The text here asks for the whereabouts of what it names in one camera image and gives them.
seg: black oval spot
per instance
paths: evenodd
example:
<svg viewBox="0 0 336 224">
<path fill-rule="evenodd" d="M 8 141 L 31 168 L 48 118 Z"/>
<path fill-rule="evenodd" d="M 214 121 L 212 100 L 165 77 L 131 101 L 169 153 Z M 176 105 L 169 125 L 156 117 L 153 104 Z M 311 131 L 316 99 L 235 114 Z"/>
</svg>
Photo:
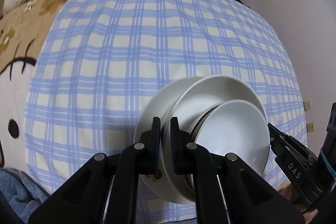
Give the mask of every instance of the black oval spot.
<svg viewBox="0 0 336 224">
<path fill-rule="evenodd" d="M 8 132 L 14 139 L 19 137 L 19 126 L 13 119 L 9 120 Z"/>
</svg>

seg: wall socket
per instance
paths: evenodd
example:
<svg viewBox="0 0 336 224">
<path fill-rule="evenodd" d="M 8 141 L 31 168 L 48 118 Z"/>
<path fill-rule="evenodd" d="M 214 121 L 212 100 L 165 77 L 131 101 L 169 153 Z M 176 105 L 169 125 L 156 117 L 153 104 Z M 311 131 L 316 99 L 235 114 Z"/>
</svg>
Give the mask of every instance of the wall socket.
<svg viewBox="0 0 336 224">
<path fill-rule="evenodd" d="M 304 111 L 311 110 L 311 101 L 308 100 L 308 101 L 303 102 L 303 108 L 304 108 Z"/>
<path fill-rule="evenodd" d="M 307 133 L 314 131 L 314 122 L 307 123 Z"/>
</svg>

